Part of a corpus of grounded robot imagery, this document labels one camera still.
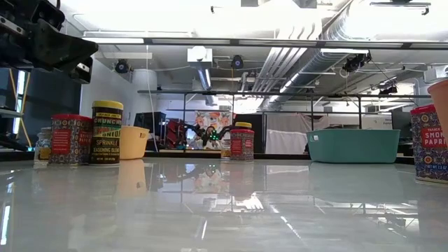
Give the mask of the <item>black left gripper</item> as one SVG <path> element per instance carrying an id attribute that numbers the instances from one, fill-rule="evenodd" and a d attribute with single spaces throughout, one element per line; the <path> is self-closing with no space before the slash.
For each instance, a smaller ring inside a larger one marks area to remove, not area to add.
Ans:
<path id="1" fill-rule="evenodd" d="M 90 83 L 90 56 L 98 45 L 60 33 L 65 21 L 60 8 L 60 0 L 1 0 L 1 66 L 32 68 L 39 62 L 71 71 L 70 77 L 78 83 Z"/>

